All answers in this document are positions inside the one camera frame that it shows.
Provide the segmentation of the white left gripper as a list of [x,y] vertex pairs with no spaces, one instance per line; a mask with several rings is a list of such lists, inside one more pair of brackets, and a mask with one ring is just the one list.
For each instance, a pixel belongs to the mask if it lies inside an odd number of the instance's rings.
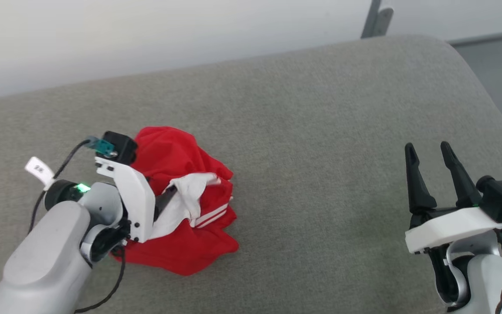
[[113,179],[120,199],[131,221],[131,239],[144,243],[151,238],[155,217],[163,212],[177,193],[175,185],[167,187],[161,195],[155,197],[147,179],[142,173],[129,165],[95,157],[99,164],[96,172]]

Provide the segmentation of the grey fabric sofa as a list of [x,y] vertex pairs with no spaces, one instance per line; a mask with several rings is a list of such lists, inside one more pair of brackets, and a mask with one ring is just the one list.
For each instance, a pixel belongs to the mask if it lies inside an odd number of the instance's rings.
[[502,180],[502,114],[446,42],[371,38],[0,98],[0,279],[41,184],[89,135],[173,126],[234,173],[239,250],[193,276],[127,266],[89,314],[444,314],[427,255],[407,250],[404,146],[441,207],[440,143],[474,181]]

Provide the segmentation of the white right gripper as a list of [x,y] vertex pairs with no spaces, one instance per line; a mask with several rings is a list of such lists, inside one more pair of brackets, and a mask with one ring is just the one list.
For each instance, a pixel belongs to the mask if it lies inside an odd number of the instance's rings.
[[[417,214],[437,207],[420,172],[420,159],[412,143],[405,145],[406,177],[410,213]],[[502,223],[491,219],[481,208],[482,195],[477,190],[466,169],[450,144],[441,142],[441,153],[451,173],[458,208],[453,213],[430,219],[422,225],[405,232],[408,252],[422,252],[443,244],[483,234],[489,230],[502,230]]]

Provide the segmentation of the grey metal bracket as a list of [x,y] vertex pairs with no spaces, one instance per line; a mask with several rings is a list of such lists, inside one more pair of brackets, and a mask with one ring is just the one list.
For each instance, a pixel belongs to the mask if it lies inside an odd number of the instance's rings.
[[384,5],[383,0],[370,0],[360,39],[386,36],[393,14],[394,8]]

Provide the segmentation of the red white-striped garment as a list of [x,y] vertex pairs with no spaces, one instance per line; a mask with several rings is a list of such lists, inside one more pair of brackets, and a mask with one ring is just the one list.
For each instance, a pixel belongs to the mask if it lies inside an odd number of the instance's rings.
[[230,205],[233,172],[201,149],[193,135],[173,127],[145,127],[135,141],[132,167],[149,178],[155,195],[176,191],[153,223],[151,238],[128,241],[127,262],[191,276],[236,252],[238,242],[225,232],[237,218]]

